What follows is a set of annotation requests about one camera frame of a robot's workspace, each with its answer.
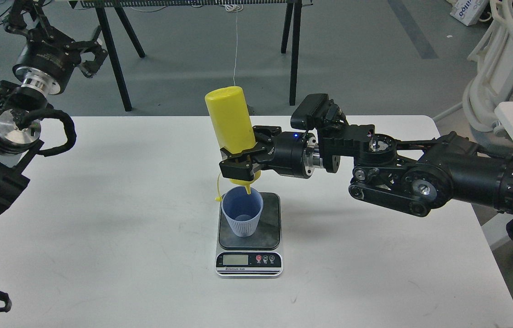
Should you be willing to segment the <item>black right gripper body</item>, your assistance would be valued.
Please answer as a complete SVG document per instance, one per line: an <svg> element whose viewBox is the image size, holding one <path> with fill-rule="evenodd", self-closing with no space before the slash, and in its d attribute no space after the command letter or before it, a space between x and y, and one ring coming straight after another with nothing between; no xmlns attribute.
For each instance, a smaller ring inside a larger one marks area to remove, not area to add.
<svg viewBox="0 0 513 328"><path fill-rule="evenodd" d="M269 137L265 150L256 155L262 170L271 169L281 176L308 179L312 176L312 160L306 148L313 144L312 133L279 133Z"/></svg>

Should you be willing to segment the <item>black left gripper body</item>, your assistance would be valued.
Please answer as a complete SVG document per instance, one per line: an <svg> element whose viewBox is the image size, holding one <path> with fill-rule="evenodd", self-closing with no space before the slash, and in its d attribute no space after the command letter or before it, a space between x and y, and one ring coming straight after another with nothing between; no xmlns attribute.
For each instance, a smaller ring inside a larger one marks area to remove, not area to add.
<svg viewBox="0 0 513 328"><path fill-rule="evenodd" d="M50 77L50 95L63 93L77 65L81 53L76 50L59 49L41 41L29 41L21 51L12 71L19 81L24 81L28 72L40 71Z"/></svg>

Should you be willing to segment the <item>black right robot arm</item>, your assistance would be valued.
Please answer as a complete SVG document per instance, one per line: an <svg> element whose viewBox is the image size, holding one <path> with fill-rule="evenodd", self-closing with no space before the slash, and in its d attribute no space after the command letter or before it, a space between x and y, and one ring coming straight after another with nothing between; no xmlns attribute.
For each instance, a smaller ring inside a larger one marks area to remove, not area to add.
<svg viewBox="0 0 513 328"><path fill-rule="evenodd" d="M257 172L306 179L313 168L334 173L352 157L349 193L357 200L424 217L450 200L513 214L513 155L498 155L448 133L431 140L400 141L375 133L373 125L346 123L254 127L257 143L240 151L222 149L224 177L250 181ZM513 219L506 224L513 240Z"/></svg>

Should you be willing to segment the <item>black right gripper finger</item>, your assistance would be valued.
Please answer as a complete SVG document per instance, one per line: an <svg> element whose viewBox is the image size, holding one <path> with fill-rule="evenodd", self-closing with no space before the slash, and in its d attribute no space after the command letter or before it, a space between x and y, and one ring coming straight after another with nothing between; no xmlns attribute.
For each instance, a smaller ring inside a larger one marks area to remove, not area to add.
<svg viewBox="0 0 513 328"><path fill-rule="evenodd" d="M227 148L220 149L222 160L219 170L223 177L231 180L252 183L258 177L258 172L269 169L269 162L274 154L273 145L255 145L250 149L233 153Z"/></svg>
<svg viewBox="0 0 513 328"><path fill-rule="evenodd" d="M281 127L271 125L254 125L255 147L274 147L277 138L283 132Z"/></svg>

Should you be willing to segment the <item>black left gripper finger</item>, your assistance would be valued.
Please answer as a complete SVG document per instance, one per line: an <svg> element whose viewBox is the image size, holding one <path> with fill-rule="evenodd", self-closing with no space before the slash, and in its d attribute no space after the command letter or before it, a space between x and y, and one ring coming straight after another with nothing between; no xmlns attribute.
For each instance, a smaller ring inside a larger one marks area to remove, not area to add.
<svg viewBox="0 0 513 328"><path fill-rule="evenodd" d="M43 11L44 0L15 0L3 19L3 29L13 35L24 36L29 41L50 42L50 23ZM36 24L29 28L25 14Z"/></svg>
<svg viewBox="0 0 513 328"><path fill-rule="evenodd" d="M108 56L99 38L101 33L102 27L98 26L90 40L72 41L67 44L67 52L77 56L76 65L87 78L92 78L98 73Z"/></svg>

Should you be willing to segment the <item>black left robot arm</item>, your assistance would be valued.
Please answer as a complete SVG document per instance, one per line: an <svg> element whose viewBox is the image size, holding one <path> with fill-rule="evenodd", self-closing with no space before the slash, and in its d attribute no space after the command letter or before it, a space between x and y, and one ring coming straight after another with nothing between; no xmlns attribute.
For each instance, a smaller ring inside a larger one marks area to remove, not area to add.
<svg viewBox="0 0 513 328"><path fill-rule="evenodd" d="M42 0L15 0L3 20L5 31L26 44L13 73L17 83L0 80L0 215L29 185L23 171L37 156L69 151L76 143L75 123L48 103L65 91L73 71L94 77L108 52L96 27L91 39L76 41L48 21Z"/></svg>

